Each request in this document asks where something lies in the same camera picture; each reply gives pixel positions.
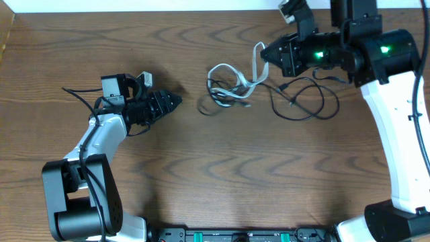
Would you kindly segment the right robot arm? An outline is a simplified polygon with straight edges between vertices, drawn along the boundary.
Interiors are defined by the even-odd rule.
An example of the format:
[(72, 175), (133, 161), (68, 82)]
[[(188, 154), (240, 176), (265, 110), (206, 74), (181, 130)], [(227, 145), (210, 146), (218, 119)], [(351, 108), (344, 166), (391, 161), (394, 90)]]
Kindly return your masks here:
[(307, 2), (282, 1), (297, 30), (261, 51), (261, 58), (297, 77), (307, 69), (343, 69), (361, 90), (382, 141), (389, 200), (339, 223), (327, 241), (411, 241), (429, 234), (429, 117), (422, 72), (426, 51), (406, 30), (382, 29), (375, 1), (332, 1), (335, 31), (319, 32)]

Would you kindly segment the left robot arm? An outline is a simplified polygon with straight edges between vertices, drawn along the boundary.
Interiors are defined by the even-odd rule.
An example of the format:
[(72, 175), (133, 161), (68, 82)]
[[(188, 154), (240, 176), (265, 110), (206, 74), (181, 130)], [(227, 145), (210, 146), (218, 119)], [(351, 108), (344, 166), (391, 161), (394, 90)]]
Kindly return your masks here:
[(133, 125), (148, 132), (182, 98), (152, 91), (153, 76), (145, 71), (103, 76), (101, 85), (83, 138), (42, 168), (50, 233), (56, 241), (160, 241), (144, 218), (124, 212), (110, 164)]

